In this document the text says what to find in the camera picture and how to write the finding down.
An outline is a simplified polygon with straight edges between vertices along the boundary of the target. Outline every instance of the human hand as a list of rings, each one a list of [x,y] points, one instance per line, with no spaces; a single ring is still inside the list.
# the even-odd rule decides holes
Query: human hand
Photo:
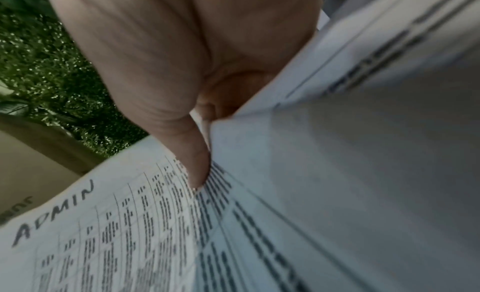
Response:
[[[322,0],[50,0],[118,109],[203,184],[210,152],[189,115],[231,115],[315,32]]]

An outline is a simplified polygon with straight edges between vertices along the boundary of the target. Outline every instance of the green foliage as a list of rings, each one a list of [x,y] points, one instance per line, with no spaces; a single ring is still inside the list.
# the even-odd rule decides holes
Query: green foliage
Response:
[[[146,136],[119,113],[47,0],[0,0],[0,81],[14,90],[5,108],[23,104],[21,115],[61,126],[103,156]]]

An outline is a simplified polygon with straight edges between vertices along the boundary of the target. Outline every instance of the green bush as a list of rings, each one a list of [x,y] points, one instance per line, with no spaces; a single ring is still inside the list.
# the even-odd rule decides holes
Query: green bush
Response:
[[[61,126],[103,156],[146,136],[123,117],[47,0],[0,0],[0,81],[22,115]]]

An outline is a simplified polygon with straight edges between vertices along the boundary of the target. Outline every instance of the hand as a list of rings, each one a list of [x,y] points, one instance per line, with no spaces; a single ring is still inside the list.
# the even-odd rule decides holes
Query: hand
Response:
[[[189,112],[231,115],[314,34],[322,0],[50,0],[118,109],[203,184],[210,153]]]

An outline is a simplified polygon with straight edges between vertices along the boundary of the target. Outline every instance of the leaf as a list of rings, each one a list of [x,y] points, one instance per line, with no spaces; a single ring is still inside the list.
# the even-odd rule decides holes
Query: leaf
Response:
[[[29,105],[24,102],[0,101],[0,113],[2,114],[25,116],[29,109]]]

